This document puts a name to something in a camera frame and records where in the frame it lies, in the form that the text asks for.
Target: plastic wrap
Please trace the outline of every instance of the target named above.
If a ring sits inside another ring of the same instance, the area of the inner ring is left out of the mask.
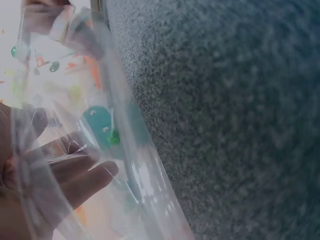
[[[13,158],[32,238],[193,240],[103,18],[29,6],[16,58]]]

